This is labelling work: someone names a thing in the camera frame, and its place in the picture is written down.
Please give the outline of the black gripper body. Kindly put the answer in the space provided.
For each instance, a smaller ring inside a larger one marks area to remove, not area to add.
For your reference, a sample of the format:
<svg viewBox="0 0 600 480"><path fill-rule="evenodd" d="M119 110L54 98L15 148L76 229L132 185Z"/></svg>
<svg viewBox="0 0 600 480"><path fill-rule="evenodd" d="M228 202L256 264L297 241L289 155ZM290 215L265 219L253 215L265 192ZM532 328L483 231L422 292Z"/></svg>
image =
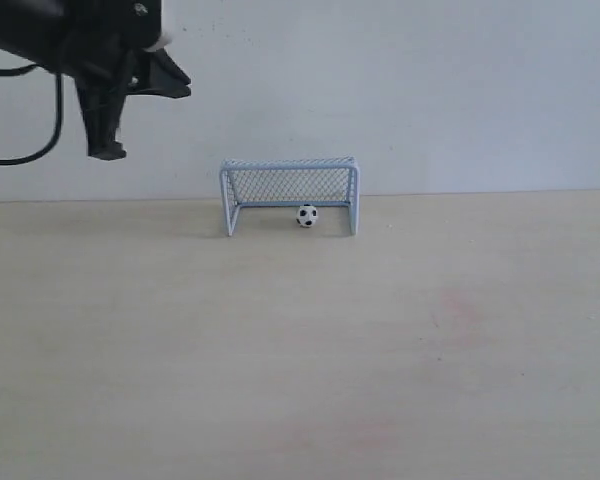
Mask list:
<svg viewBox="0 0 600 480"><path fill-rule="evenodd" d="M105 81L169 42L163 1L0 1L0 50L29 62L2 77L44 68Z"/></svg>

